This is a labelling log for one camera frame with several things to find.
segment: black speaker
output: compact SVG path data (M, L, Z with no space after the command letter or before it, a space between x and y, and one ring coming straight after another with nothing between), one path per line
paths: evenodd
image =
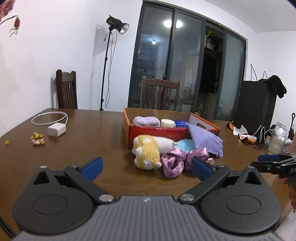
M276 93L269 90L267 83L243 81L237 109L233 117L233 125L240 128L243 125L249 135L253 135L260 125L267 131L271 125Z

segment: white wall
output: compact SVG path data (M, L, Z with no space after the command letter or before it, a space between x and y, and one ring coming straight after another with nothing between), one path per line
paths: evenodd
M262 33L260 37L265 53L263 69L268 77L279 76L287 89L282 99L277 97L272 123L281 122L289 129L292 112L296 113L296 31Z
M167 2L208 16L246 37L246 79L250 79L250 63L260 71L258 35L243 22L204 0ZM78 108L99 109L108 14L130 23L130 29L118 35L106 108L122 111L127 106L141 5L142 0L16 0L9 16L19 15L19 34L9 38L13 21L0 27L0 136L39 111L56 106L51 82L57 69L77 72Z

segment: power adapter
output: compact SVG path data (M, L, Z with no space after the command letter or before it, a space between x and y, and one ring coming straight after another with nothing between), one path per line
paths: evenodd
M59 137L64 132L66 132L66 124L60 122L56 122L47 128L48 135L53 137Z

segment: gray ribbed plate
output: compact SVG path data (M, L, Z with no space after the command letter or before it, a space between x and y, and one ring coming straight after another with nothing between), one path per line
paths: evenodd
M251 237L225 234L207 224L195 207L171 196L121 196L99 206L81 227L56 236L21 232L14 241L280 241L273 232Z

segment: rolled purple towel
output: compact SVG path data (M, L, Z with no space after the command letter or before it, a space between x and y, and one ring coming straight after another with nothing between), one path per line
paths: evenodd
M160 127L160 120L157 119L155 116L137 116L133 119L133 123L136 126L155 126Z
M194 141L195 148L206 148L208 153L216 157L223 157L223 140L199 126L188 124L191 138Z

